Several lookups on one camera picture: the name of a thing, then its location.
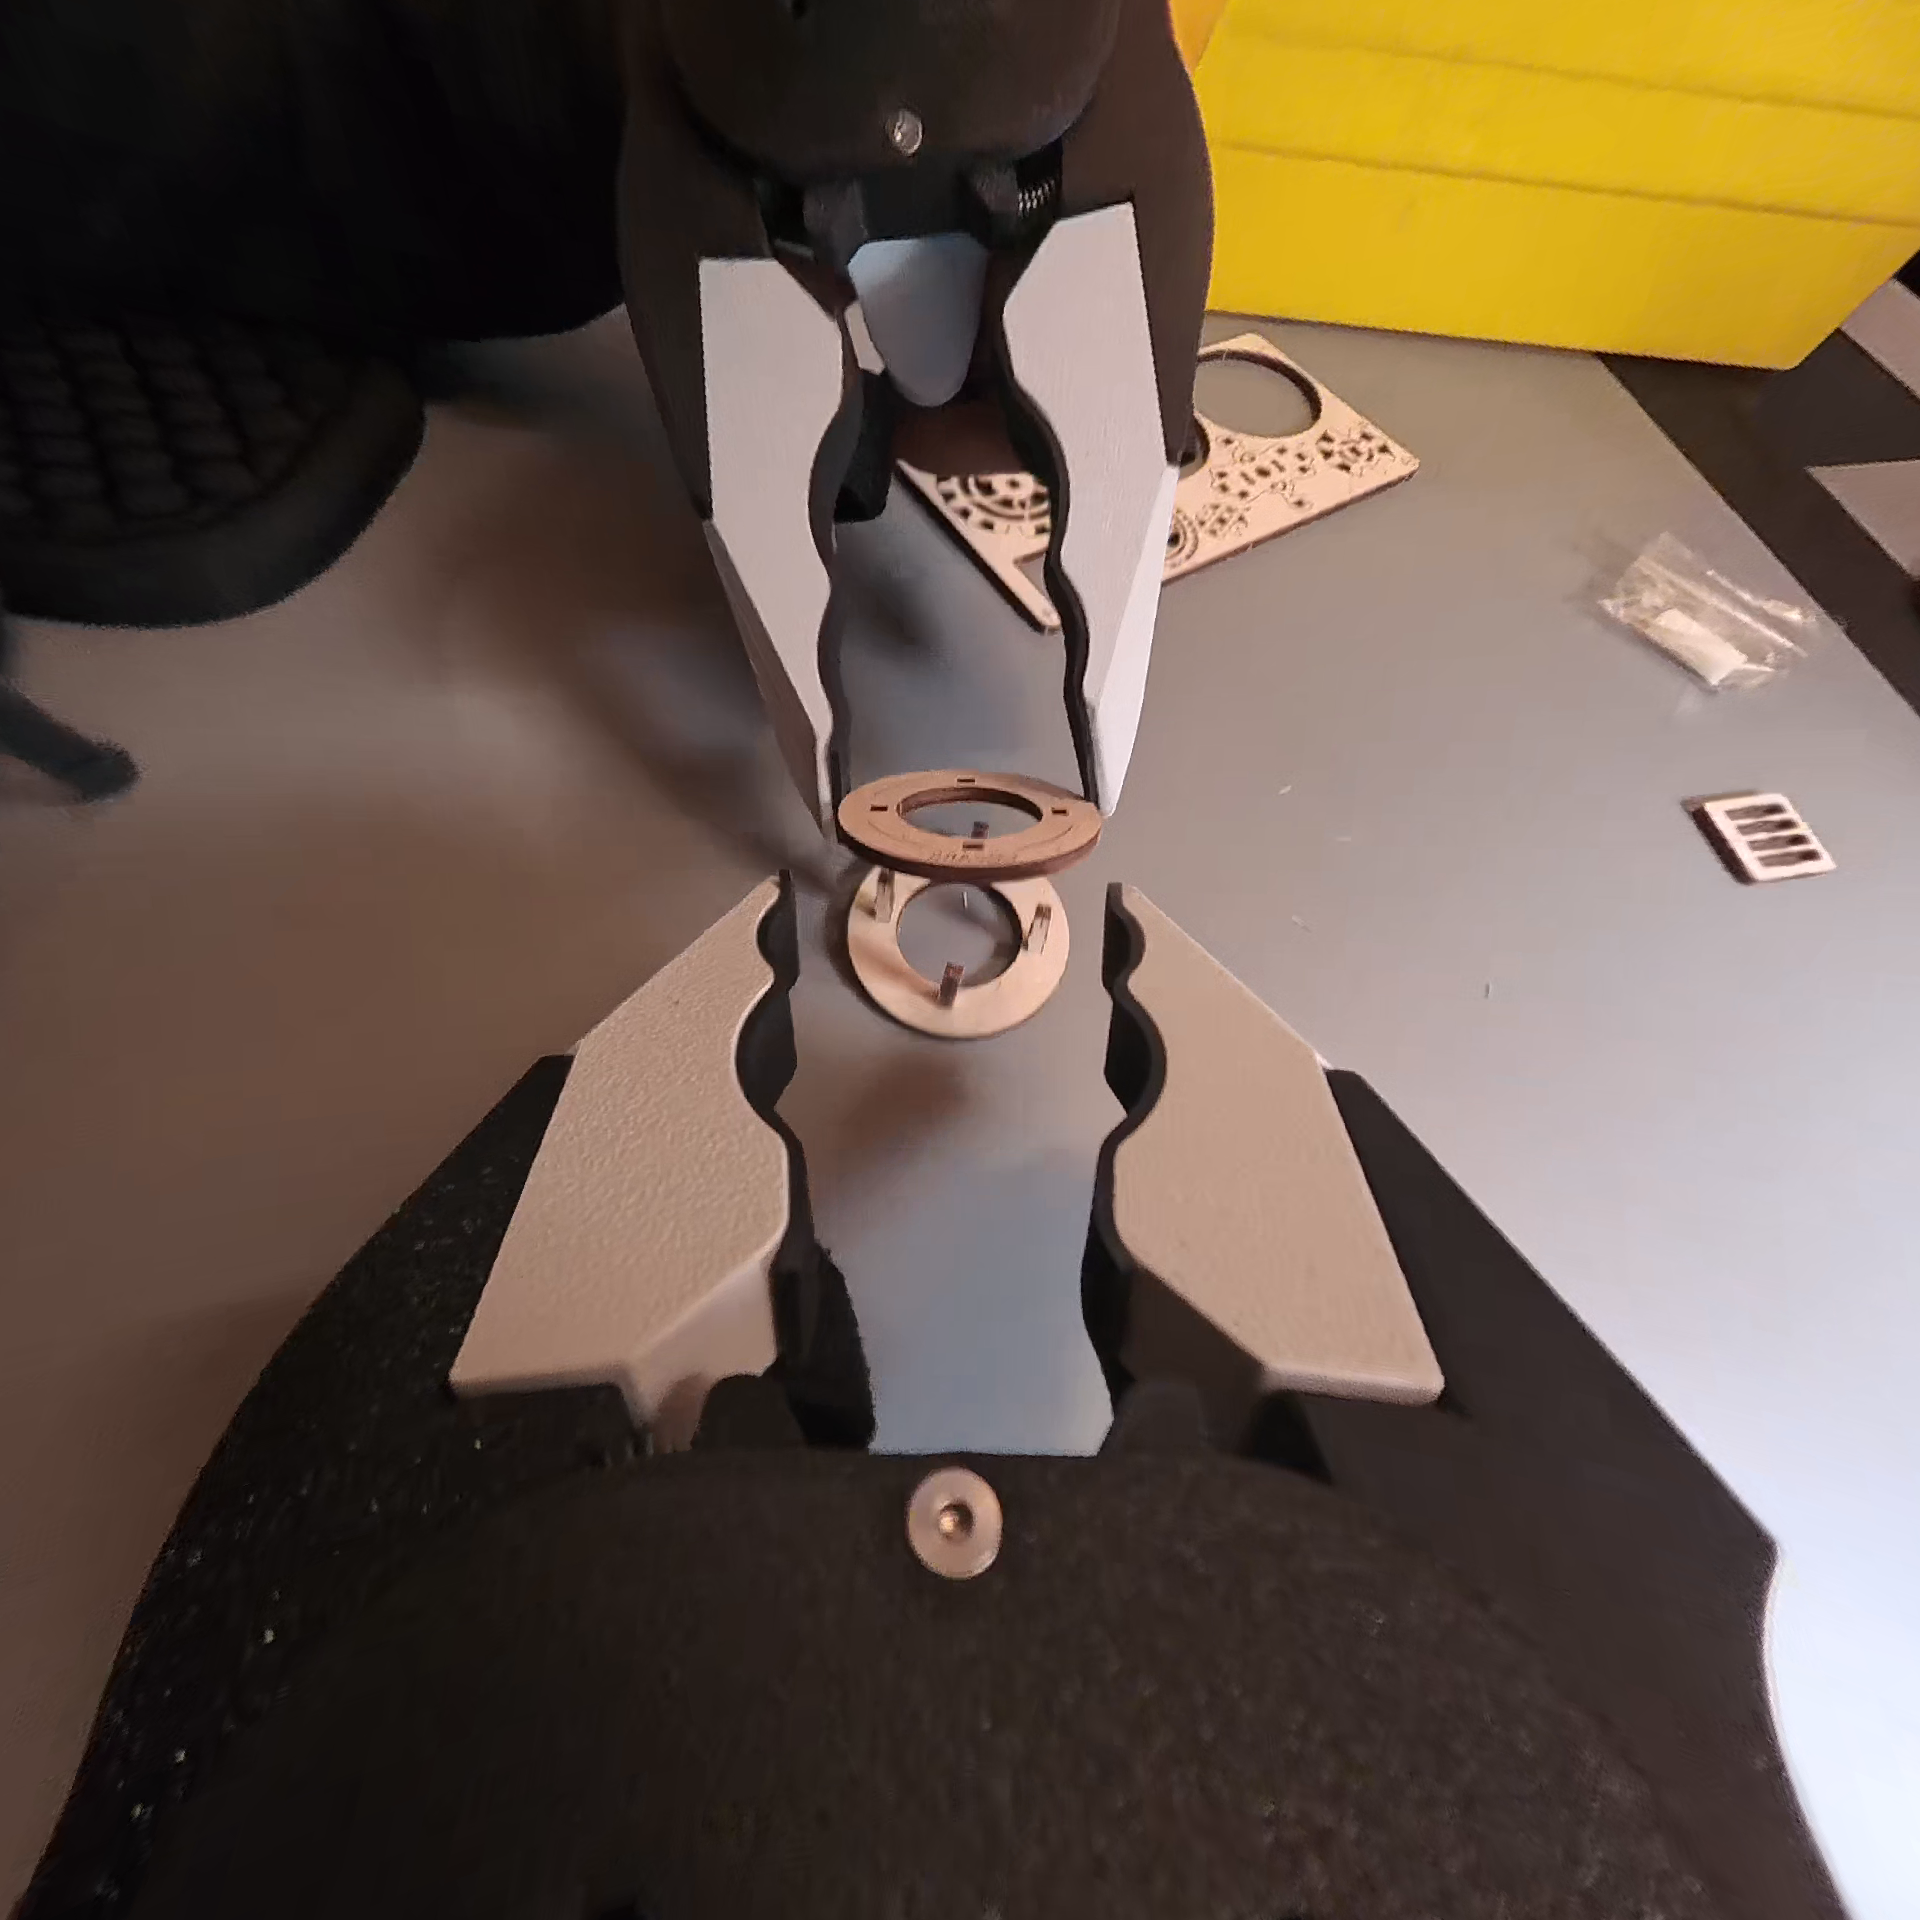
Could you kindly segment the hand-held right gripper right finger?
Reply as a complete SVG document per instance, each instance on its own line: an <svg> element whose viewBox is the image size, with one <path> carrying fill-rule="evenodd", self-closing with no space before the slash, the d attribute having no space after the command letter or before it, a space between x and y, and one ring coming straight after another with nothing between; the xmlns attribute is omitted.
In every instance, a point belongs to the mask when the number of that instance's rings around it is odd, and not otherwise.
<svg viewBox="0 0 1920 1920"><path fill-rule="evenodd" d="M1245 1444L1277 1391L1430 1406L1445 1373L1329 1067L1137 886L1107 894L1089 1336L1116 1407L1188 1384Z"/></svg>

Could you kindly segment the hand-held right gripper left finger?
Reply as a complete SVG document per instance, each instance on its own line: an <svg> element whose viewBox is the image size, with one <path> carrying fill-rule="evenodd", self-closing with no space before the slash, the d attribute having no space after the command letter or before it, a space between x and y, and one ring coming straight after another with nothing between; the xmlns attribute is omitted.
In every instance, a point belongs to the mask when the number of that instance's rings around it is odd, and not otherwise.
<svg viewBox="0 0 1920 1920"><path fill-rule="evenodd" d="M810 1238L790 878L756 884L574 1050L448 1384L613 1384L683 1448L714 1384L780 1355L778 1272Z"/></svg>

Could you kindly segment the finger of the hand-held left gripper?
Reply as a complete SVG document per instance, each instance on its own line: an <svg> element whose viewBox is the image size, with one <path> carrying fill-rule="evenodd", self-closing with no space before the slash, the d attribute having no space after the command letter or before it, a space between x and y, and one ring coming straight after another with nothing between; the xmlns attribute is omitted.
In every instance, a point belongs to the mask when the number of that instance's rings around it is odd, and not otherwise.
<svg viewBox="0 0 1920 1920"><path fill-rule="evenodd" d="M700 263L706 540L789 774L837 836L844 610L835 507L868 413L874 344L845 278L776 255Z"/></svg>
<svg viewBox="0 0 1920 1920"><path fill-rule="evenodd" d="M1086 800L1113 813L1137 747L1178 467L1168 456L1137 211L1068 212L997 293L992 347L1048 487L1048 598Z"/></svg>

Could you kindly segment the grey desk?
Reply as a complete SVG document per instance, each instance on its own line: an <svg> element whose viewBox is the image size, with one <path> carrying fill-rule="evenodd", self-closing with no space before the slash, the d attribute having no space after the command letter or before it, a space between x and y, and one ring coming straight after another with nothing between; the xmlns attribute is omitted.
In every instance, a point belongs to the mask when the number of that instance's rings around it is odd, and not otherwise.
<svg viewBox="0 0 1920 1920"><path fill-rule="evenodd" d="M1856 1916L1915 1916L1915 717L1840 632L1702 692L1598 610L1675 535L1814 597L1585 355L1266 320L1418 475L1168 589L1117 816L1022 1034L884 1021L624 317L466 356L274 608L22 620L133 752L5 778L5 1906L128 1610L288 1327L541 1054L780 867L786 1110L881 1440L1098 1440L1076 1262L1140 886L1365 1074L1782 1550L1782 1744ZM1741 884L1692 798L1837 870Z"/></svg>

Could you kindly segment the laser-cut wooden parts sheet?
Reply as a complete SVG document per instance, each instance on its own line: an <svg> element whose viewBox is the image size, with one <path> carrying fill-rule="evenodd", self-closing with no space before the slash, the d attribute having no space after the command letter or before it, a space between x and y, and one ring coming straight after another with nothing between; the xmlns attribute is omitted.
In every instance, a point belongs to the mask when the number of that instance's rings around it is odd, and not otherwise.
<svg viewBox="0 0 1920 1920"><path fill-rule="evenodd" d="M1190 456L1173 496L1164 582L1173 584L1410 480L1419 460L1256 331L1209 342L1197 368L1256 368L1307 407L1300 429L1257 434L1208 413L1190 420ZM972 562L1040 632L1061 620L1042 582L1049 493L1029 471L897 475Z"/></svg>

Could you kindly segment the yellow box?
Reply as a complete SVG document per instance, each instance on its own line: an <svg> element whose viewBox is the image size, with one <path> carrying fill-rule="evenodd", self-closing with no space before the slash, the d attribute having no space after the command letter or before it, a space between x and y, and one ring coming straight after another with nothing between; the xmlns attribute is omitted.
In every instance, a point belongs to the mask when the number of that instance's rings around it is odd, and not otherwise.
<svg viewBox="0 0 1920 1920"><path fill-rule="evenodd" d="M1216 312L1792 368L1915 253L1915 3L1170 11Z"/></svg>

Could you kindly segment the small slotted wooden piece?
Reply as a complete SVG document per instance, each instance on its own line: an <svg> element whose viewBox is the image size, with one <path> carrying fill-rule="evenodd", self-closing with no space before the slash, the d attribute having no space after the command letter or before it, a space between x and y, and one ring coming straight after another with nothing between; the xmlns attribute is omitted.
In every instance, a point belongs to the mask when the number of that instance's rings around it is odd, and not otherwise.
<svg viewBox="0 0 1920 1920"><path fill-rule="evenodd" d="M1741 884L1770 884L1837 870L1833 853L1827 851L1782 792L1736 791L1692 798L1688 813L1726 870Z"/></svg>

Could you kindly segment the clear plastic bag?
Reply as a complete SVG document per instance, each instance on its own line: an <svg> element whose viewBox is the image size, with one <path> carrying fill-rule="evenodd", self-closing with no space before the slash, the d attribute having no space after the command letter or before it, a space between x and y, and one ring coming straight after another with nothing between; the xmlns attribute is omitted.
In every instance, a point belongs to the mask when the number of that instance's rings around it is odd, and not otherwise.
<svg viewBox="0 0 1920 1920"><path fill-rule="evenodd" d="M1829 623L1801 598L1740 584L1673 535L1650 540L1598 608L1709 691L1777 682Z"/></svg>

